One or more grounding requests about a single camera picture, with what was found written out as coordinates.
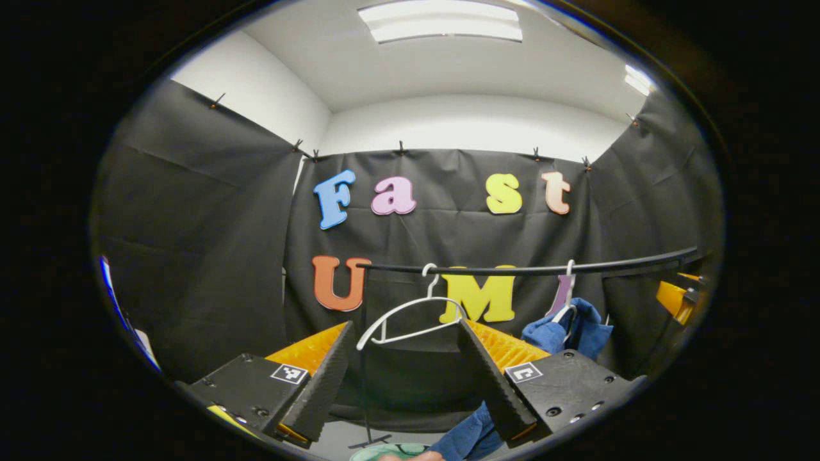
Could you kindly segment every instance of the foam letter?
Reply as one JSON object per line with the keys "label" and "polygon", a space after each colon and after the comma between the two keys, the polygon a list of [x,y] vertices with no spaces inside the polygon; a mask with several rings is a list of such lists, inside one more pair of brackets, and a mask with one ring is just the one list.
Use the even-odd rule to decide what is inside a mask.
{"label": "foam letter", "polygon": [[321,208],[319,227],[322,230],[341,224],[348,218],[348,214],[342,211],[339,205],[347,207],[350,204],[350,189],[345,183],[352,184],[355,180],[356,175],[352,171],[344,170],[313,188],[313,193],[319,196],[319,207]]}
{"label": "foam letter", "polygon": [[567,293],[569,292],[569,287],[573,280],[575,280],[575,274],[570,276],[562,274],[558,276],[558,291],[555,292],[553,307],[549,308],[549,312],[547,312],[544,317],[549,317],[554,313],[558,313],[558,311],[567,305]]}
{"label": "foam letter", "polygon": [[416,201],[412,199],[412,182],[405,177],[393,176],[379,181],[376,192],[380,194],[370,204],[375,214],[406,214],[416,207]]}
{"label": "foam letter", "polygon": [[[484,320],[487,322],[505,322],[515,318],[515,312],[513,312],[513,279],[515,276],[489,276],[483,287],[478,286],[474,276],[447,274],[441,276],[447,281],[447,297],[464,306],[470,320],[477,321],[487,304],[490,305],[484,315]],[[439,317],[439,321],[447,323],[452,322],[455,318],[455,306],[447,303],[447,311]]]}
{"label": "foam letter", "polygon": [[356,264],[370,264],[369,259],[350,258],[347,267],[350,269],[350,292],[347,298],[340,298],[333,292],[333,273],[339,266],[339,259],[332,256],[316,256],[313,277],[313,294],[322,306],[334,311],[352,311],[362,305],[364,291],[364,268]]}
{"label": "foam letter", "polygon": [[563,180],[563,175],[557,171],[544,173],[541,179],[547,181],[547,206],[557,214],[569,213],[569,205],[563,201],[563,192],[569,192],[569,183]]}
{"label": "foam letter", "polygon": [[523,201],[518,193],[518,178],[513,175],[496,173],[487,178],[487,206],[493,214],[515,213],[521,209]]}

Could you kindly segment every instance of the black metal rod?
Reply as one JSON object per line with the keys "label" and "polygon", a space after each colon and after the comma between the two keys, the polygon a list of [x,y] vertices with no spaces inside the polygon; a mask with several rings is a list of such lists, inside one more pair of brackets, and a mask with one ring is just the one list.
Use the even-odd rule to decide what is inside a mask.
{"label": "black metal rod", "polygon": [[[362,281],[362,296],[367,292],[367,278],[369,274],[367,267],[364,269],[364,280]],[[362,299],[362,328],[367,325],[367,302]],[[364,413],[364,427],[367,429],[367,442],[373,443],[373,437],[370,435],[370,421],[367,418],[367,379],[365,377],[365,351],[359,353],[360,373],[362,377],[362,412]]]}
{"label": "black metal rod", "polygon": [[[596,272],[614,272],[622,271],[624,269],[634,269],[637,267],[649,267],[657,264],[664,264],[666,262],[679,261],[682,262],[684,258],[692,256],[698,252],[698,247],[690,247],[673,251],[671,253],[658,254],[655,256],[648,256],[645,258],[624,259],[621,261],[610,262],[595,262],[591,264],[573,264],[572,273],[596,273]],[[424,267],[419,266],[393,266],[390,264],[357,264],[358,267],[365,269],[372,269],[376,271],[388,272],[411,272],[421,274]],[[432,267],[427,273],[430,274],[454,274],[454,275],[472,275],[472,276],[555,276],[567,273],[567,266],[550,266],[550,267],[477,267],[468,269],[453,269],[451,267]]]}

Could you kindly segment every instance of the hand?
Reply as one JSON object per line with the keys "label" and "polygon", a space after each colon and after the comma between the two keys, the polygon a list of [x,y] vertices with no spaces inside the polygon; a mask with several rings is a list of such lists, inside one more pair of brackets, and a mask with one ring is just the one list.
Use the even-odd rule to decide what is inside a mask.
{"label": "hand", "polygon": [[[384,454],[379,457],[376,461],[402,461],[402,459],[395,454]],[[414,456],[410,459],[405,459],[404,461],[446,461],[444,458],[441,457],[441,453],[438,451],[425,451],[418,456]]]}

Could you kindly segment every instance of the clothes rail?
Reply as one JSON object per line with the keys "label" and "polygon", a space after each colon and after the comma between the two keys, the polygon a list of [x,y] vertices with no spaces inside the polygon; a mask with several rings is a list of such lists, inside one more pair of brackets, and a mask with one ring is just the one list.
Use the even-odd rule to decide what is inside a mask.
{"label": "clothes rail", "polygon": [[[698,247],[689,247],[670,253],[657,254],[655,256],[648,256],[644,258],[624,259],[621,261],[610,262],[596,262],[591,264],[572,265],[572,273],[595,273],[595,272],[617,272],[629,269],[636,269],[641,267],[652,267],[670,262],[677,262],[678,267],[683,267],[687,263],[687,258],[692,258],[698,254]],[[418,273],[424,270],[422,266],[393,266],[390,264],[357,264],[357,267],[363,268],[364,271],[364,285],[362,286],[362,302],[360,322],[363,326],[367,325],[367,281],[370,279],[370,271],[389,271],[389,272],[411,272]],[[453,269],[450,267],[431,267],[427,270],[430,274],[463,274],[474,276],[556,276],[567,273],[567,266],[550,266],[550,267],[510,267],[510,268],[496,268],[496,267],[478,267],[474,269]],[[364,426],[367,430],[367,442],[360,444],[362,446],[376,443],[373,440],[370,430],[370,421],[368,418],[369,399],[367,398],[367,379],[366,379],[366,360],[365,356],[369,349],[363,349],[359,354],[359,366],[361,370],[360,386],[362,390],[362,413],[364,416]]]}
{"label": "clothes rail", "polygon": [[[573,264],[572,273],[614,272],[638,267],[649,267],[667,262],[677,261],[683,265],[684,259],[698,253],[698,247],[690,247],[670,253],[657,254],[644,258],[624,259],[621,261],[594,262],[591,264]],[[390,264],[357,264],[370,271],[411,272],[421,274],[422,266],[393,266]],[[451,267],[432,267],[430,274],[454,274],[471,276],[556,276],[567,273],[567,266],[549,267],[476,267],[468,269],[454,269]]]}

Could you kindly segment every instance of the white wall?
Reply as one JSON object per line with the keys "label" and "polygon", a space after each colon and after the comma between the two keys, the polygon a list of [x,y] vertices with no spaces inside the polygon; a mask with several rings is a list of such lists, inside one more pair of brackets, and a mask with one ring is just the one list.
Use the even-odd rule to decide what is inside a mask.
{"label": "white wall", "polygon": [[214,43],[187,62],[173,80],[217,99],[304,152],[319,148],[330,110],[271,52],[244,32]]}
{"label": "white wall", "polygon": [[334,114],[320,155],[405,148],[463,148],[581,162],[598,158],[629,126],[533,99],[485,95],[408,98]]}

